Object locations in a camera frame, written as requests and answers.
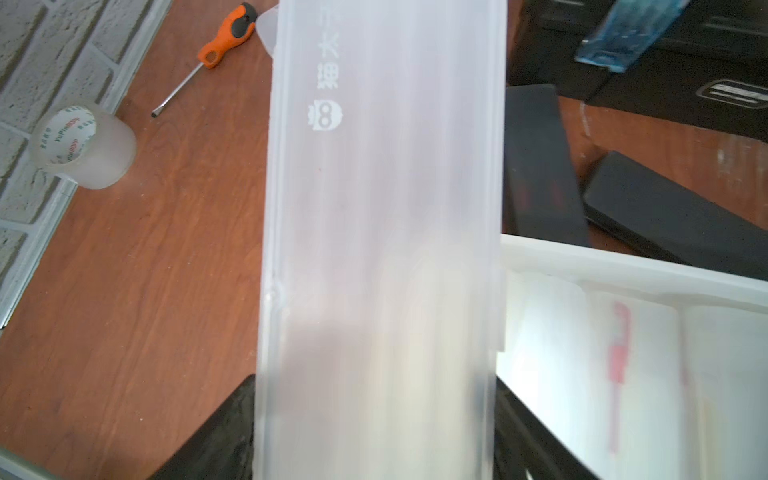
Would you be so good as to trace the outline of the smooth translucent pencil case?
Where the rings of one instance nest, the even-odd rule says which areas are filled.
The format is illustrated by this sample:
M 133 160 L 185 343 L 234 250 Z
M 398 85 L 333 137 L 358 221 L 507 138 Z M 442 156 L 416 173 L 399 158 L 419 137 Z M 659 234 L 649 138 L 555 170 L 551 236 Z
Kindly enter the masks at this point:
M 282 1 L 257 479 L 488 479 L 503 1 Z

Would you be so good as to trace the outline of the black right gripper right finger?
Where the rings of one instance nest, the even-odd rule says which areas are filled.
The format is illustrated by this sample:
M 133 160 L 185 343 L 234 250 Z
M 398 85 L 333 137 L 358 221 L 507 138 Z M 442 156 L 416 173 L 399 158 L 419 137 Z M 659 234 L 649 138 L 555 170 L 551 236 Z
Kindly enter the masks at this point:
M 499 377 L 494 415 L 494 479 L 597 479 Z

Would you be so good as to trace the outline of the ribbed translucent pencil case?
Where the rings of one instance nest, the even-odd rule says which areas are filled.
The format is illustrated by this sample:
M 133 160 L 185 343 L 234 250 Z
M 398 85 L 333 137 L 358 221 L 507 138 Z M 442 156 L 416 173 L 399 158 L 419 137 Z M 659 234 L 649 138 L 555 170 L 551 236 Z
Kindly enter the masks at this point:
M 274 56 L 277 45 L 279 6 L 276 5 L 261 13 L 255 23 L 256 33 L 270 57 Z

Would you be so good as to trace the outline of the translucent pencil case with pencil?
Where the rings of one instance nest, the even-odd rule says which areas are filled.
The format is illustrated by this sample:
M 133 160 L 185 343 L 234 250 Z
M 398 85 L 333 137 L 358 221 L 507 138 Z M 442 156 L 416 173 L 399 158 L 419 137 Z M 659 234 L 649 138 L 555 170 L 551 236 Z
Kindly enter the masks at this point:
M 698 479 L 767 477 L 767 316 L 721 306 L 682 317 Z

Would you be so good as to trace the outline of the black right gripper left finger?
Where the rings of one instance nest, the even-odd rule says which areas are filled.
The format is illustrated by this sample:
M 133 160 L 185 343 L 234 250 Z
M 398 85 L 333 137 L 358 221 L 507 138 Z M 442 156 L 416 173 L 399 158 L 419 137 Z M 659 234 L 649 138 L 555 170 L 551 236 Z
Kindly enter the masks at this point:
M 254 394 L 250 375 L 151 477 L 251 479 Z

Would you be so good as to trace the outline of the small translucent pencil case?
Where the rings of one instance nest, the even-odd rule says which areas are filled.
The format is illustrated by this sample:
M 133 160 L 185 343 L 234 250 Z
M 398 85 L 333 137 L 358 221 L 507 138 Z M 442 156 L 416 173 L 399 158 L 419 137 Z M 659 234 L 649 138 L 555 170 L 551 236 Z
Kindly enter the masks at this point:
M 600 479 L 685 477 L 680 320 L 554 276 L 507 277 L 497 375 Z

